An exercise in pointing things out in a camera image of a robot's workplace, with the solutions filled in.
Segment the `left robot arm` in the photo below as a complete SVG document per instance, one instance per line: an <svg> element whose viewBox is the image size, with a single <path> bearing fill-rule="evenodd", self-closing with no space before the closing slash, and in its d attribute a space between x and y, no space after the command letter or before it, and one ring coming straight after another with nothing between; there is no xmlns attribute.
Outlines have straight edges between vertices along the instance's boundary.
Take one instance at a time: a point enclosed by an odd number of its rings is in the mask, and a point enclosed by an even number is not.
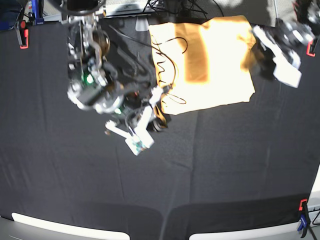
<svg viewBox="0 0 320 240"><path fill-rule="evenodd" d="M274 27L253 26L251 32L256 44L251 51L254 67L262 75L298 88L302 78L298 50L305 47L306 55L314 58L320 41L320 2L295 0L293 10L296 19L284 21L277 17Z"/></svg>

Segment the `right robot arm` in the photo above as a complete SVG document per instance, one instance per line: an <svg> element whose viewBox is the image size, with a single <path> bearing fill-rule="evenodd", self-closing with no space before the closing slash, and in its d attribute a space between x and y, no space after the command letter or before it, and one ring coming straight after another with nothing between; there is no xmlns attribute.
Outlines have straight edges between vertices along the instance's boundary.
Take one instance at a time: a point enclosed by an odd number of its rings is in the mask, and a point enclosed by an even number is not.
<svg viewBox="0 0 320 240"><path fill-rule="evenodd" d="M105 123L108 132L124 138L138 155L151 148L151 131L166 126L160 116L158 103L167 87L157 86L143 62L130 58L133 73L121 72L108 60L112 42L99 24L101 0L60 0L57 8L67 18L68 27L68 99L79 109L94 110L110 116ZM137 79L139 70L145 77Z"/></svg>

